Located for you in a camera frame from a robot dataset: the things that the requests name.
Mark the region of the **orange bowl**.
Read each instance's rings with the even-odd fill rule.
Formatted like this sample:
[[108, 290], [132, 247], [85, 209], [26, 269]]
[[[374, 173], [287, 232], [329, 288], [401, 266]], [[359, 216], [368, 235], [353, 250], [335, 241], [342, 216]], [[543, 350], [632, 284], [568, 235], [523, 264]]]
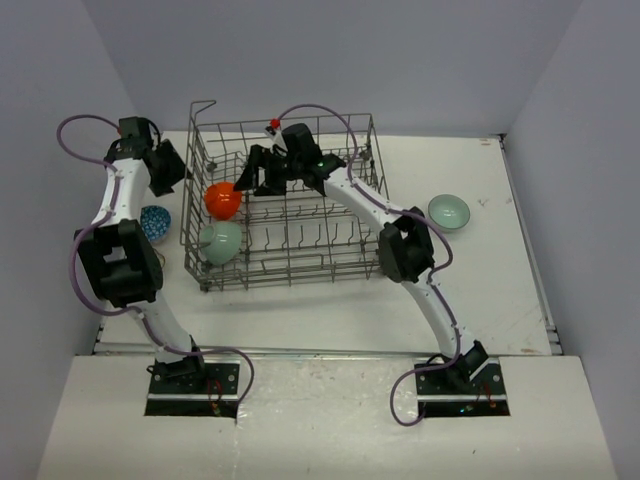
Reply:
[[216, 220], [231, 219], [239, 210], [243, 193], [234, 189], [230, 182], [210, 185], [204, 194], [204, 204], [208, 213]]

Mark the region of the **white bowl red pattern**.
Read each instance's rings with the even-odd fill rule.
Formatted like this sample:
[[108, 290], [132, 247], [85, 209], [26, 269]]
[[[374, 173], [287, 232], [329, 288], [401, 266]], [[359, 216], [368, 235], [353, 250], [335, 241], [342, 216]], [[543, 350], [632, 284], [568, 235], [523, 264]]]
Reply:
[[161, 242], [172, 224], [170, 212], [158, 205], [145, 206], [141, 210], [140, 225], [146, 238], [152, 243]]

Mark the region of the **small pale green bowl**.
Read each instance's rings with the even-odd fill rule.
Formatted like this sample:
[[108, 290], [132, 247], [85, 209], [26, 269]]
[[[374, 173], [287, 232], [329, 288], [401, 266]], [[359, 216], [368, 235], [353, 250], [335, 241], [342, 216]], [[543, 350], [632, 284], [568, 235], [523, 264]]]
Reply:
[[467, 226], [471, 212], [467, 203], [456, 195], [440, 194], [428, 204], [432, 222], [443, 232], [459, 231]]

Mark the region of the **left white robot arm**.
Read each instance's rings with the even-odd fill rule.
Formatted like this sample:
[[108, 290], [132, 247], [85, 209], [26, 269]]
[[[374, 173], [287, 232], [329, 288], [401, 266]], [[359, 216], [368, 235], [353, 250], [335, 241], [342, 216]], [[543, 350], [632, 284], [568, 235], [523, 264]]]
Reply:
[[140, 220], [147, 192], [171, 194], [190, 174], [151, 120], [122, 118], [116, 129], [118, 139], [98, 162], [107, 173], [102, 204], [94, 221], [75, 234], [69, 275], [75, 278], [76, 267], [83, 266], [94, 295], [112, 307], [105, 310], [78, 291], [88, 308], [136, 321], [155, 350], [155, 380], [195, 393], [206, 385], [208, 369], [161, 293], [163, 270]]

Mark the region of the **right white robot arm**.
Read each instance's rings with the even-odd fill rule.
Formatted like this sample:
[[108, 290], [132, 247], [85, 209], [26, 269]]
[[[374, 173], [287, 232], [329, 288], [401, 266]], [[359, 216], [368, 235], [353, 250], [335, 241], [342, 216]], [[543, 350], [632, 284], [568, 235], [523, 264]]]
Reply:
[[353, 163], [324, 153], [309, 127], [296, 123], [282, 128], [274, 119], [266, 127], [272, 146], [253, 145], [236, 191], [256, 196], [284, 196], [288, 184], [300, 181], [355, 214], [377, 235], [384, 276], [401, 285], [417, 303], [437, 340], [448, 385], [467, 393], [482, 379], [488, 354], [479, 340], [456, 319], [435, 279], [432, 224], [423, 212], [403, 209], [385, 199], [356, 176]]

